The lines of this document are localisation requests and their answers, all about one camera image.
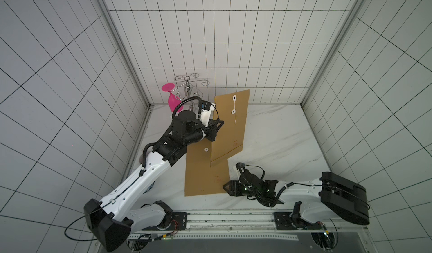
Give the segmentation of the brown file bag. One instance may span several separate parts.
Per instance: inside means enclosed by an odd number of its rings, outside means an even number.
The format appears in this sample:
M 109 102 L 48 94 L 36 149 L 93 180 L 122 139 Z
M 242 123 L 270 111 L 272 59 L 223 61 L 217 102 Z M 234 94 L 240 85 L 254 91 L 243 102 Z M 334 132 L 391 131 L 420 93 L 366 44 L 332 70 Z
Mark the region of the brown file bag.
M 230 181 L 228 160 L 213 165 L 211 155 L 212 143 L 207 139 L 187 147 L 185 196 L 225 193 L 223 186 Z
M 212 168 L 243 150 L 249 97 L 249 90 L 215 97 L 217 117 L 224 125 L 211 144 Z

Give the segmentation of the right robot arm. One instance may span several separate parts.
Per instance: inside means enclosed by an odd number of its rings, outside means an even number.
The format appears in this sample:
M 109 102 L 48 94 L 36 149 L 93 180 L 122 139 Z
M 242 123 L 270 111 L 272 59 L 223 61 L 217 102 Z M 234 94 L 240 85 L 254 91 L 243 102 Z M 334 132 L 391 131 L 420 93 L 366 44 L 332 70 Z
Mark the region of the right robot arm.
M 235 168 L 238 179 L 223 185 L 230 196 L 245 196 L 271 209 L 293 205 L 291 212 L 274 213 L 277 229 L 317 229 L 334 218 L 359 226 L 370 223 L 366 189 L 333 172 L 312 181 L 283 182 L 258 177 L 244 163 Z

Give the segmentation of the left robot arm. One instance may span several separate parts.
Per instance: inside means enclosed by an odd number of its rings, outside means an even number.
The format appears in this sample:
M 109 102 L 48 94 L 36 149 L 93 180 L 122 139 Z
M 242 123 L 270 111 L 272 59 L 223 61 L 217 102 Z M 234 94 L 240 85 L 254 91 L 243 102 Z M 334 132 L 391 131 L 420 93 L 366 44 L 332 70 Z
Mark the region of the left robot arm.
M 141 165 L 100 201 L 85 204 L 86 224 L 107 252 L 119 248 L 132 233 L 150 227 L 168 229 L 173 224 L 173 210 L 163 201 L 138 210 L 132 207 L 186 153 L 188 145 L 203 139 L 213 142 L 223 124 L 220 119 L 204 124 L 200 115 L 189 110 L 174 113 L 159 140 L 145 146 Z

